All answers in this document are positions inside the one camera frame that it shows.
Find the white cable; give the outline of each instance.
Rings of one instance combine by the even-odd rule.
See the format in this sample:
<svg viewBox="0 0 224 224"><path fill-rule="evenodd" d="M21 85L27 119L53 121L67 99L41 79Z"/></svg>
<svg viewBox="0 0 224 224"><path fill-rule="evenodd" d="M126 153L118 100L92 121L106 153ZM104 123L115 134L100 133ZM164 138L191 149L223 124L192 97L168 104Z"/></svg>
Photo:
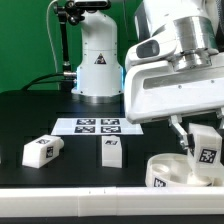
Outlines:
<svg viewBox="0 0 224 224"><path fill-rule="evenodd" d="M56 71L56 73L58 72L58 63L57 63L57 57L56 57L55 48L54 48L54 44L53 44L52 36L51 36L51 31L50 31L49 15L50 15L50 9L51 9L51 6L52 6L55 2L57 2L57 1L58 1L58 0L53 0L53 1L51 1L51 3L48 5L48 8L47 8L47 14L46 14L47 33L48 33L48 37L49 37L50 44L51 44L51 50L52 50L52 53L53 53L54 65L55 65L55 71Z"/></svg>

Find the warning label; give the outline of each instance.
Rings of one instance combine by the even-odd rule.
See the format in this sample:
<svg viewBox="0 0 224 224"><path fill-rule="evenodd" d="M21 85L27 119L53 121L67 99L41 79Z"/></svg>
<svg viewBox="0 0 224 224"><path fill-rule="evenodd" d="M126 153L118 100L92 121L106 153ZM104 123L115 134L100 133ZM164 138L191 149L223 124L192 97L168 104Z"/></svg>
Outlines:
<svg viewBox="0 0 224 224"><path fill-rule="evenodd" d="M98 65L105 65L106 64L106 61L105 61L105 59L104 59L102 54L100 54L98 56L98 58L96 59L94 64L98 64Z"/></svg>

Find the black table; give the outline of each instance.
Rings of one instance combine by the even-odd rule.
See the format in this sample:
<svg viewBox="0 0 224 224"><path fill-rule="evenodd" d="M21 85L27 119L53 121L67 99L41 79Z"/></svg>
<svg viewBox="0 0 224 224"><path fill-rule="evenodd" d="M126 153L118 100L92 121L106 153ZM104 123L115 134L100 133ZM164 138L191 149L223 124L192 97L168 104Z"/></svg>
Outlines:
<svg viewBox="0 0 224 224"><path fill-rule="evenodd" d="M92 105L59 91L9 91L0 94L0 188L144 187L148 159L159 153L184 153L167 121L142 124L144 135L121 135L123 168L101 165L101 136L61 136L60 156L40 169L22 166L23 146L51 134L58 118L123 118L123 102ZM215 114L184 119L218 127ZM224 216L133 216L0 219L2 223L221 223Z"/></svg>

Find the cable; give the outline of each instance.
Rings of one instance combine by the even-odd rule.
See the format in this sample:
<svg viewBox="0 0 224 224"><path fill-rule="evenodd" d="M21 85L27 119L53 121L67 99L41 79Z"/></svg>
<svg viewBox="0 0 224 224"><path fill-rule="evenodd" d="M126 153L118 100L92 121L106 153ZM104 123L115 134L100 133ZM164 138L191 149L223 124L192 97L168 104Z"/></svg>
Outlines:
<svg viewBox="0 0 224 224"><path fill-rule="evenodd" d="M58 72L58 63L57 63L57 57L56 57L55 48L54 48L54 45L53 45L51 31L50 31L49 17L50 17L50 8L57 1L58 0L53 0L53 1L50 2L50 4L48 5L47 14L46 14L47 33L48 33L48 37L49 37L50 44L51 44L51 50L52 50L52 53L53 53L54 65L55 65L56 73Z"/></svg>
<svg viewBox="0 0 224 224"><path fill-rule="evenodd" d="M26 90L29 89L29 87L33 86L33 85L39 85L39 84L49 84L49 83L59 83L61 82L61 80L57 80L57 81L45 81L45 82L35 82L35 83L32 83L30 85L27 85L26 86Z"/></svg>
<svg viewBox="0 0 224 224"><path fill-rule="evenodd" d="M63 73L56 73L56 74L49 74L49 75L44 75L44 76L41 76L39 78L36 78L34 79L33 81L31 81L29 84L25 85L21 90L22 91L27 91L29 89L30 86L32 85L35 85L36 83L41 83L41 82L38 82L40 80L43 80L43 79L47 79L47 78L52 78L52 77L58 77L58 76L64 76Z"/></svg>
<svg viewBox="0 0 224 224"><path fill-rule="evenodd" d="M219 24L224 35L224 15L223 15L223 8L222 8L222 0L216 0L217 9L218 9L218 16L219 16Z"/></svg>
<svg viewBox="0 0 224 224"><path fill-rule="evenodd" d="M128 24L127 24L126 0L123 0L123 13L124 13L124 24L125 24L126 35L127 35L128 41L130 41L129 32L128 32Z"/></svg>

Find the marker sticker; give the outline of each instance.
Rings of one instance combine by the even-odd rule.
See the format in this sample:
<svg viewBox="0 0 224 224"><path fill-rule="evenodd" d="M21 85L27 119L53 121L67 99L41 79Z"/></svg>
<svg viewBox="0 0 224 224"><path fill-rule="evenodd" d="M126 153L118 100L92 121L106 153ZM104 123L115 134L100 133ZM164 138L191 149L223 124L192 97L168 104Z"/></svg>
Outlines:
<svg viewBox="0 0 224 224"><path fill-rule="evenodd" d="M118 141L115 140L107 140L105 142L105 145L117 145Z"/></svg>
<svg viewBox="0 0 224 224"><path fill-rule="evenodd" d="M166 187L166 182L155 177L154 179L154 187Z"/></svg>
<svg viewBox="0 0 224 224"><path fill-rule="evenodd" d="M120 125L119 119L101 119L101 125Z"/></svg>
<svg viewBox="0 0 224 224"><path fill-rule="evenodd" d="M121 128L119 126L103 126L101 133L121 133Z"/></svg>
<svg viewBox="0 0 224 224"><path fill-rule="evenodd" d="M77 125L95 125L96 119L78 119Z"/></svg>
<svg viewBox="0 0 224 224"><path fill-rule="evenodd" d="M48 148L47 148L47 153L46 153L46 158L51 158L51 157L53 157L53 151L54 151L54 147L53 147L53 146L48 147Z"/></svg>
<svg viewBox="0 0 224 224"><path fill-rule="evenodd" d="M213 164L215 162L217 151L213 149L202 149L199 162Z"/></svg>
<svg viewBox="0 0 224 224"><path fill-rule="evenodd" d="M40 140L37 141L36 143L39 143L39 144L42 144L42 145L46 145L48 142L50 142L50 140L40 139Z"/></svg>
<svg viewBox="0 0 224 224"><path fill-rule="evenodd" d="M95 133L95 127L92 126L77 126L75 133Z"/></svg>

